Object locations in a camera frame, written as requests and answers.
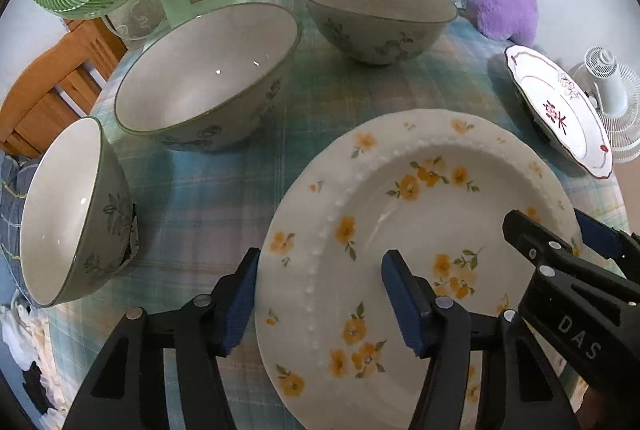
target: floor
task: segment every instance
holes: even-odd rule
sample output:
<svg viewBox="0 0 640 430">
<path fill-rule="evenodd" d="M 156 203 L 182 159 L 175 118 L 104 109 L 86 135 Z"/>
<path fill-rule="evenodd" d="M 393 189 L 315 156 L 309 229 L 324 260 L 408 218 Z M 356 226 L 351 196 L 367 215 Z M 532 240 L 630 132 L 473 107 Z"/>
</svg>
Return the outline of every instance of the floor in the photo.
<svg viewBox="0 0 640 430">
<path fill-rule="evenodd" d="M 640 179 L 640 158 L 631 163 L 614 165 L 614 171 L 620 182 L 631 231 L 640 234 L 640 186 L 636 182 L 636 179 Z"/>
</svg>

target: tablecloth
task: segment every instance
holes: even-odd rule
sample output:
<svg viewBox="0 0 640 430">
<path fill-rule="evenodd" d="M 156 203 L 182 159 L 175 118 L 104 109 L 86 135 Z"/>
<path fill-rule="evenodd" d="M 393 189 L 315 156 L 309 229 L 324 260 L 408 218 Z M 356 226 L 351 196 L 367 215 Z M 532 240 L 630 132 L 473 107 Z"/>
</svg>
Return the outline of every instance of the tablecloth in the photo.
<svg viewBox="0 0 640 430">
<path fill-rule="evenodd" d="M 448 108 L 487 118 L 538 152 L 576 208 L 628 230 L 615 175 L 598 181 L 536 137 L 505 66 L 506 42 L 490 41 L 458 18 L 429 52 L 369 67 L 329 45 L 302 0 L 263 1 L 292 10 L 304 35 L 284 104 L 245 142 L 217 153 L 172 152 L 123 133 L 113 116 L 114 96 L 139 52 L 123 59 L 94 107 L 138 205 L 141 252 L 123 276 L 93 295 L 49 310 L 69 400 L 128 308 L 171 310 L 210 291 L 247 248 L 261 247 L 279 201 L 305 166 L 335 138 L 388 112 Z M 300 428 L 264 371 L 253 321 L 242 344 L 218 363 L 239 429 Z M 169 351 L 166 365 L 172 428 L 183 428 Z"/>
</svg>

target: floral plate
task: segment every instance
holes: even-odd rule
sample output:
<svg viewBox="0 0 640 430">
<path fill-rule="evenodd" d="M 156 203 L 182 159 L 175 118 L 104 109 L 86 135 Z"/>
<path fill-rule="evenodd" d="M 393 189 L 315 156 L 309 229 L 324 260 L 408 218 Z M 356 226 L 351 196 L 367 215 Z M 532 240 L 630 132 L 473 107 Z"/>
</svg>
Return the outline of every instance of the floral plate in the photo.
<svg viewBox="0 0 640 430">
<path fill-rule="evenodd" d="M 496 315 L 518 305 L 534 270 L 503 239 L 513 209 L 579 250 L 571 204 L 536 153 L 448 110 L 376 118 L 307 166 L 271 222 L 255 303 L 265 368 L 307 429 L 408 427 L 428 360 L 402 340 L 382 256 L 398 249 L 438 294 Z M 481 368 L 474 352 L 464 429 L 475 425 Z"/>
<path fill-rule="evenodd" d="M 534 120 L 554 145 L 587 172 L 607 179 L 613 168 L 604 126 L 582 89 L 551 60 L 527 47 L 505 51 L 507 66 Z"/>
</svg>

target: white fan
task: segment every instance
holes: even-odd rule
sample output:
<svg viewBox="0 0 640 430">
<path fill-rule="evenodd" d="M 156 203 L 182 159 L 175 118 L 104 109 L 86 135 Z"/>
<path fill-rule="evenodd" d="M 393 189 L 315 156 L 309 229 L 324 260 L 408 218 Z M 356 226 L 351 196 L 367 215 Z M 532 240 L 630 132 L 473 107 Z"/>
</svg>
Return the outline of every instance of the white fan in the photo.
<svg viewBox="0 0 640 430">
<path fill-rule="evenodd" d="M 606 49 L 593 47 L 574 80 L 588 95 L 611 142 L 617 163 L 640 155 L 640 78 Z"/>
</svg>

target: blue gripper pad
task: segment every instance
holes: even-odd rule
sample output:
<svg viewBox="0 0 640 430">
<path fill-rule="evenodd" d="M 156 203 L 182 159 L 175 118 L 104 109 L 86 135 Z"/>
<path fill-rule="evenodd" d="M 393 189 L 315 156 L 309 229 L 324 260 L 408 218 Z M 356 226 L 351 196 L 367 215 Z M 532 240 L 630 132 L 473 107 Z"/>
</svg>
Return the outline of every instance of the blue gripper pad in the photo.
<svg viewBox="0 0 640 430">
<path fill-rule="evenodd" d="M 255 303 L 255 280 L 258 275 L 258 256 L 254 257 L 242 282 L 239 284 L 236 296 L 231 302 L 226 312 L 225 337 L 220 343 L 226 354 L 240 344 L 242 335 L 249 323 L 249 317 L 254 310 Z"/>
<path fill-rule="evenodd" d="M 400 326 L 404 344 L 412 349 L 416 356 L 423 357 L 427 352 L 427 345 L 422 338 L 420 310 L 418 309 L 413 296 L 410 293 L 410 286 L 403 278 L 398 265 L 408 268 L 400 257 L 394 259 L 393 251 L 387 251 L 382 258 L 382 282 L 385 285 L 386 294 L 391 300 L 391 306 L 396 314 L 396 320 Z"/>
</svg>

